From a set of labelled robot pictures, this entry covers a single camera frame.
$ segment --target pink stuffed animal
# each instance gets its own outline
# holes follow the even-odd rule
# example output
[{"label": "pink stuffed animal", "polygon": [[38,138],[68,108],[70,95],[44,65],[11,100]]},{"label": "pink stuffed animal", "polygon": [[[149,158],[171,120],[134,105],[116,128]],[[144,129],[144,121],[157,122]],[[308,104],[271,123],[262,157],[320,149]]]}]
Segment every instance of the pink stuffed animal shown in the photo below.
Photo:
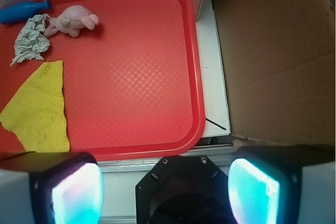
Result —
[{"label": "pink stuffed animal", "polygon": [[61,31],[76,38],[82,28],[93,30],[98,25],[99,18],[85,7],[73,5],[66,8],[57,18],[51,18],[49,22],[50,26],[45,30],[44,36],[50,37],[57,31]]}]

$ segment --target crumpled paper towel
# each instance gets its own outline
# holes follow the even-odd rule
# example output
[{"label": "crumpled paper towel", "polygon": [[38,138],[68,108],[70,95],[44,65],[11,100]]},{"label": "crumpled paper towel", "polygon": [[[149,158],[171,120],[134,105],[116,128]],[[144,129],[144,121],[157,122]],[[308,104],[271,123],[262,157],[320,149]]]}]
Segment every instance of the crumpled paper towel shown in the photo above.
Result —
[{"label": "crumpled paper towel", "polygon": [[3,128],[15,133],[26,151],[69,151],[62,88],[63,61],[44,62],[0,113]]},{"label": "crumpled paper towel", "polygon": [[37,14],[27,20],[15,40],[15,58],[10,66],[34,58],[44,60],[40,53],[47,51],[50,47],[50,41],[41,34],[46,30],[46,17],[47,14]]}]

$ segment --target teal light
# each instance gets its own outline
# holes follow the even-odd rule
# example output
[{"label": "teal light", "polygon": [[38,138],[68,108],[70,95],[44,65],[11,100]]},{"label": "teal light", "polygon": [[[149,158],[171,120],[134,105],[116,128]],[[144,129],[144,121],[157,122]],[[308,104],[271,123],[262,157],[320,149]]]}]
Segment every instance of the teal light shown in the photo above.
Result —
[{"label": "teal light", "polygon": [[238,223],[275,224],[280,184],[244,158],[232,162],[228,192]]},{"label": "teal light", "polygon": [[103,203],[99,166],[88,163],[52,189],[55,224],[98,223]]}]

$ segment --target yellow microfiber towel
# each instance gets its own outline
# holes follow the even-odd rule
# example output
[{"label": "yellow microfiber towel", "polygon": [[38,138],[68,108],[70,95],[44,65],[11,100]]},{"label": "yellow microfiber towel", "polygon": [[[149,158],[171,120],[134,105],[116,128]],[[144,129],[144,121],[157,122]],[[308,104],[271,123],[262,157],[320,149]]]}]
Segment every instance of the yellow microfiber towel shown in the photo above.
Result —
[{"label": "yellow microfiber towel", "polygon": [[63,61],[44,62],[1,112],[2,126],[26,151],[69,151],[62,87]]}]

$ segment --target cardboard box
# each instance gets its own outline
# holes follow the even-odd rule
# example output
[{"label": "cardboard box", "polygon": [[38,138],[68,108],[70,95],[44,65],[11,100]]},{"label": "cardboard box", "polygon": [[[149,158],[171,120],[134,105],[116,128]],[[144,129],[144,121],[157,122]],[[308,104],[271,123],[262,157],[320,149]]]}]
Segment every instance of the cardboard box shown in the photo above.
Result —
[{"label": "cardboard box", "polygon": [[213,0],[232,135],[335,145],[329,0]]}]

